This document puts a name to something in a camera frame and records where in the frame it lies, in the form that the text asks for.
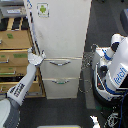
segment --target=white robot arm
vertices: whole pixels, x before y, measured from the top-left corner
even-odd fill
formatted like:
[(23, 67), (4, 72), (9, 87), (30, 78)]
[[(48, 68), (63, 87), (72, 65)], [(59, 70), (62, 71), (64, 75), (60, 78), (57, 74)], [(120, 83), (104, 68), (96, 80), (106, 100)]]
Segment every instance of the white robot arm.
[(27, 74), (20, 82), (10, 88), (7, 92), (7, 98), (0, 101), (0, 128), (16, 128), (19, 122), (19, 107), (22, 105), (24, 98), (31, 87), (35, 74), (36, 66), (39, 66), (44, 58), (45, 53), (41, 56), (28, 53), (30, 64), (27, 66)]

